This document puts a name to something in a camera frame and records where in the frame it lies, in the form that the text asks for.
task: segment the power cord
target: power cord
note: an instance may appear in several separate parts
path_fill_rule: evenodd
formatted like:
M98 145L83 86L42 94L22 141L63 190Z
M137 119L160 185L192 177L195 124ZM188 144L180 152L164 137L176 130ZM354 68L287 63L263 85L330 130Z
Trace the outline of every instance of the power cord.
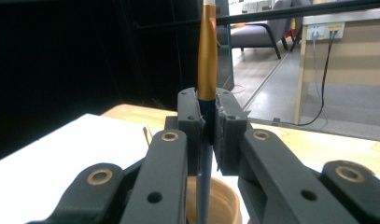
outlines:
M236 88L236 87L237 88L241 88L241 90L240 91L231 91L232 94L242 93L242 92L244 92L246 90L246 88L244 86L239 85L239 84L235 84L233 87L234 88Z
M320 95L320 92L318 91L318 85L317 85L317 78L318 78L318 66L317 66L317 61L316 61L316 41L317 41L317 38L318 38L318 32L313 32L312 33L312 40L313 40L313 58L314 58L314 66L315 66L315 89L316 89L316 92L317 92L317 96L318 96L318 99L319 101L321 102L321 95ZM320 126L318 129L322 129L324 127L327 126L327 124L329 124L329 120L327 119L327 116L326 114L324 113L324 111L322 110L321 111L321 114L323 115L324 117L324 120L326 120L326 122L324 123L323 126Z
M323 80L321 82L321 107L320 107L320 110L318 111L317 115L315 116L314 119L312 119L311 121L306 122L306 123L301 123L301 124L295 124L295 123L291 123L291 122L280 122L280 123L294 125L294 126L306 126L306 125L309 125L309 124L315 122L315 120L317 120L317 118L322 113L323 107L324 107L324 87L325 87L325 83L326 83L327 69L329 67L330 52L331 52L331 47L332 47L333 40L334 40L335 35L337 33L338 33L338 31L330 31L329 51L328 51L328 54L327 54L326 64L324 65ZM318 32L313 32L312 33L312 39L314 39L314 42L316 42L317 38L318 38Z

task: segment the gray chair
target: gray chair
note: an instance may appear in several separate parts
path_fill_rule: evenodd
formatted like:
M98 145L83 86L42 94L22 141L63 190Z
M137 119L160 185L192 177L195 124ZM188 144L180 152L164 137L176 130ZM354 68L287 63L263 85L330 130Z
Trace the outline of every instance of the gray chair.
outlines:
M291 0L278 0L272 10L291 7ZM279 19L260 23L249 23L240 31L231 34L231 48L274 48L280 59L276 43L282 41L285 49L289 49L285 34L290 31L291 20Z
M310 0L292 0L293 7L304 7L312 5ZM290 51L294 50L294 47L300 43L301 36L303 35L303 17L295 18L295 27L297 29L297 35L292 43Z

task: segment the white paper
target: white paper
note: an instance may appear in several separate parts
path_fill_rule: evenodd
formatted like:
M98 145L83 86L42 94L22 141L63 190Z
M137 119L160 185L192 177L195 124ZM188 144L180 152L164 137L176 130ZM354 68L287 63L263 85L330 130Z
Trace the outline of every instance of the white paper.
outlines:
M142 125L84 115L0 161L0 223L46 219L85 168L144 158Z

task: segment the wooden table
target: wooden table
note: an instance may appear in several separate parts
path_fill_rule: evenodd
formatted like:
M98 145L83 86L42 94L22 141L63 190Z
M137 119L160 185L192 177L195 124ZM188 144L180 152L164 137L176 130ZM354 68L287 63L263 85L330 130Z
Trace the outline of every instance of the wooden table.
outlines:
M118 105L103 114L106 117L136 123L145 121L154 130L162 130L165 117L174 115L174 111L136 105ZM305 165L312 163L322 167L327 161L354 161L368 167L380 177L380 142L260 124L252 125L254 128L277 134Z

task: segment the floor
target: floor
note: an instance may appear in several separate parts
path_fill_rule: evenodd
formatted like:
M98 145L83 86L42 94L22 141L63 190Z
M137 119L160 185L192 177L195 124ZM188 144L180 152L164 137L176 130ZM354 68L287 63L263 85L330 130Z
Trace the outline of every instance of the floor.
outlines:
M259 123L293 122L300 46L278 60L273 49L232 50L236 99ZM311 85L300 123L312 120L321 102L320 85ZM328 84L323 113L310 125L280 126L380 141L380 87Z

